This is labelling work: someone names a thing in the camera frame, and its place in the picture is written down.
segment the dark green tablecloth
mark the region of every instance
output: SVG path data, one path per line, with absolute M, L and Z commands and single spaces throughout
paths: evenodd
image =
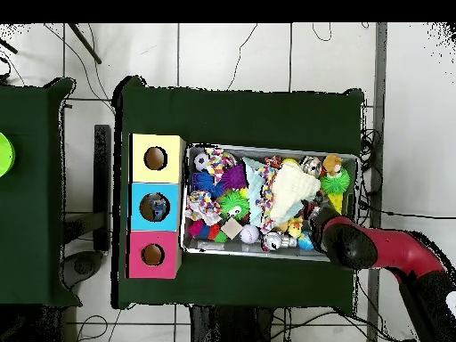
M 175 280 L 125 278 L 128 134 L 178 134 L 188 143 L 360 152 L 360 90 L 346 94 L 218 92 L 117 87 L 112 304 L 336 306 L 352 312 L 354 277 L 323 262 L 184 254 Z
M 16 150 L 0 177 L 0 303 L 78 305 L 60 280 L 60 106 L 74 85 L 0 85 L 0 132 Z

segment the purple toy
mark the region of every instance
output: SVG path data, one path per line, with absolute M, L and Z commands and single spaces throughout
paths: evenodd
M 224 188 L 224 191 L 230 189 L 242 189 L 247 187 L 244 166 L 242 164 L 237 164 L 234 167 L 225 170 L 220 182 Z

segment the yellow toy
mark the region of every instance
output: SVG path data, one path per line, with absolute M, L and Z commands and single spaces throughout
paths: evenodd
M 297 239 L 302 232 L 302 228 L 303 228 L 303 217 L 302 216 L 292 217 L 291 219 L 289 219 L 288 232 L 292 238 Z

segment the small ball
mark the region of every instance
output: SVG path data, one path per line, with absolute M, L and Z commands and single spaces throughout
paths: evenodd
M 240 231 L 240 239 L 246 244 L 253 244 L 256 242 L 259 235 L 260 231 L 251 224 L 244 225 L 244 227 L 242 227 L 242 231 Z
M 206 153 L 201 152 L 200 154 L 197 155 L 194 162 L 195 162 L 196 169 L 198 171 L 202 172 L 208 166 L 209 156 Z

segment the circular hole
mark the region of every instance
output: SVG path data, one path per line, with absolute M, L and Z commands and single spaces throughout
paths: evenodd
M 161 222 L 169 214 L 169 201 L 159 192 L 147 194 L 142 198 L 139 212 L 149 222 Z
M 165 251 L 158 244 L 149 244 L 141 251 L 141 258 L 146 265 L 158 266 L 165 259 Z
M 167 153 L 161 147 L 150 147 L 144 153 L 144 164 L 150 170 L 161 170 L 167 165 Z

